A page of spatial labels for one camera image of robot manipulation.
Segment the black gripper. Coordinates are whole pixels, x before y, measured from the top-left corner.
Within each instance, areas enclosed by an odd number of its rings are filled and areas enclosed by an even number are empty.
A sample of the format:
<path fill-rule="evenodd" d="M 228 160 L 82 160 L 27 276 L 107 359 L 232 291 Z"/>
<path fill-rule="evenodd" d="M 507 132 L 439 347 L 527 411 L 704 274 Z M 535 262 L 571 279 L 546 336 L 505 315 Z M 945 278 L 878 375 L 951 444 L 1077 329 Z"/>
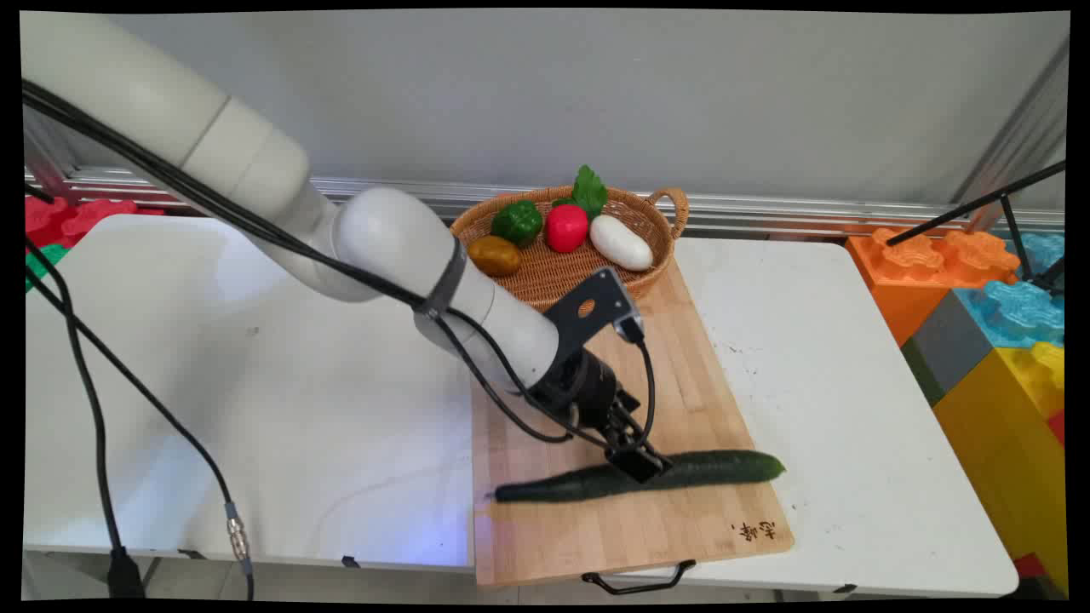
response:
<path fill-rule="evenodd" d="M 588 349 L 557 362 L 529 394 L 535 406 L 569 434 L 606 445 L 607 462 L 638 484 L 645 484 L 657 471 L 671 470 L 669 458 L 649 442 L 657 399 L 650 397 L 644 423 L 639 426 L 632 412 L 641 402 L 623 388 L 611 366 Z"/>

